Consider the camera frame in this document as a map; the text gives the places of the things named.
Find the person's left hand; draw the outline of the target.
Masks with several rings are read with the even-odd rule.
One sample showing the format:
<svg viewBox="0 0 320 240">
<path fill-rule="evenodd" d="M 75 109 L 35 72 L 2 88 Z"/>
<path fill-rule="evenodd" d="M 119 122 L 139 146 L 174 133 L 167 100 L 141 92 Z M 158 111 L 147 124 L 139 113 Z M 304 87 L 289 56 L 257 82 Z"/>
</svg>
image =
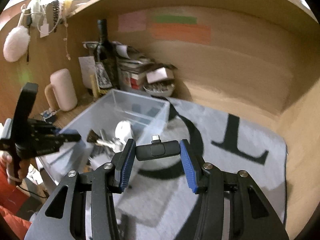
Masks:
<svg viewBox="0 0 320 240">
<path fill-rule="evenodd" d="M 17 186 L 27 177 L 30 160 L 22 160 L 19 163 L 19 169 L 17 175 L 14 173 L 14 162 L 11 155 L 8 152 L 1 151 L 1 166 L 5 168 L 5 174 L 7 175 L 7 181 L 12 186 Z"/>
</svg>

